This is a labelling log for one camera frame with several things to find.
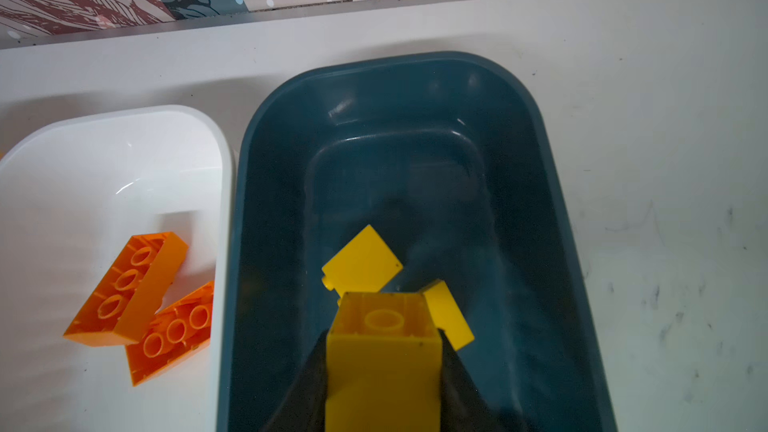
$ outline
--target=lego brick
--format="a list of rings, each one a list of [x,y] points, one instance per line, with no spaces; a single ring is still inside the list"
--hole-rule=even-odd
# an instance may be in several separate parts
[[[173,232],[131,237],[64,338],[91,347],[139,342],[188,248]]]
[[[442,340],[423,295],[345,294],[326,366],[326,432],[440,430]]]
[[[378,292],[401,270],[395,254],[373,227],[366,226],[322,267],[322,283],[340,297],[345,292]]]
[[[178,300],[152,320],[139,344],[125,346],[134,387],[203,350],[210,342],[214,282]]]
[[[429,313],[435,327],[446,331],[446,337],[451,342],[453,350],[459,350],[475,340],[475,335],[458,309],[456,300],[445,281],[436,280],[420,291],[427,300]]]

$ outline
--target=dark blue tray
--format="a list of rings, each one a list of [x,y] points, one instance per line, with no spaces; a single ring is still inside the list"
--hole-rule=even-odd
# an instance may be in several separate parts
[[[443,278],[459,352],[510,430],[616,429],[547,135],[494,62],[429,53],[303,73],[256,111],[237,176],[219,431],[258,430],[336,313],[321,267],[367,224]]]

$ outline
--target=white tray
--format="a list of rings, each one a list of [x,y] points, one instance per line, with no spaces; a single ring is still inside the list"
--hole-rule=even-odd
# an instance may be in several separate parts
[[[221,130],[182,106],[45,127],[0,161],[4,430],[213,430],[232,196]],[[128,237],[190,246],[164,306],[214,278],[210,346],[133,388],[123,347],[62,338]]]

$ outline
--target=yellow lego brick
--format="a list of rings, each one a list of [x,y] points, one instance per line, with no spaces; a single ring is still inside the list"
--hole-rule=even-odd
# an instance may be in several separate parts
[[[378,292],[402,270],[402,264],[373,227],[366,226],[323,266],[322,283],[344,292]]]
[[[458,310],[456,300],[445,281],[437,280],[421,290],[432,314],[432,321],[437,328],[446,331],[446,337],[451,342],[453,350],[459,350],[475,340],[475,335],[464,319],[462,311]]]
[[[326,432],[439,432],[442,340],[422,294],[345,294],[326,366]]]

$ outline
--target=white table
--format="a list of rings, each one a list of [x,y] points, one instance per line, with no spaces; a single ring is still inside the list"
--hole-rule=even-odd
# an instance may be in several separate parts
[[[486,56],[544,115],[619,428],[768,424],[768,0],[472,0],[0,51],[0,152],[164,103],[238,152],[320,66]]]

